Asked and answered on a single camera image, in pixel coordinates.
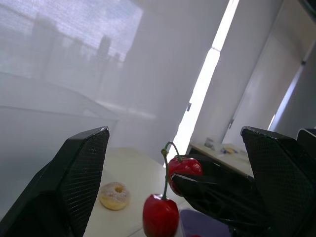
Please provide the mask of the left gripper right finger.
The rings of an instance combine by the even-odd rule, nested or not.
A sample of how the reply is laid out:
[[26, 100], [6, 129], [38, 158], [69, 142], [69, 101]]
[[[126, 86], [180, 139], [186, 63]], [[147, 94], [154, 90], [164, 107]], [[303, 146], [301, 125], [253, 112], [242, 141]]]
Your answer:
[[278, 237], [316, 235], [316, 159], [293, 138], [245, 126], [240, 132]]

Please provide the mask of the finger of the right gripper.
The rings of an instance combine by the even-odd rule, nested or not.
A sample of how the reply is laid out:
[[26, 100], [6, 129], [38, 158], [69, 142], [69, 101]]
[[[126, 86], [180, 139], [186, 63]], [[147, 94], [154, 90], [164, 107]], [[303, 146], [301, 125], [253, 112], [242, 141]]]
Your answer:
[[174, 174], [172, 181], [195, 210], [227, 225], [270, 225], [270, 214], [260, 194], [246, 177]]
[[194, 158], [202, 166], [202, 175], [177, 173], [177, 185], [185, 183], [193, 184], [220, 184], [220, 185], [254, 185], [255, 180], [251, 176], [234, 170], [227, 164], [223, 164], [214, 158], [199, 154], [184, 155], [183, 158]]

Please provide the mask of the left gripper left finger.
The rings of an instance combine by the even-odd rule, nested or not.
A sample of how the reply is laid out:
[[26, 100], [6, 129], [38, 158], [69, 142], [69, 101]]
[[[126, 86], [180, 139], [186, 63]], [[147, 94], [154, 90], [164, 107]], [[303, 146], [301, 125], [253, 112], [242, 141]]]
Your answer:
[[0, 222], [2, 237], [81, 237], [99, 191], [109, 128], [68, 138]]

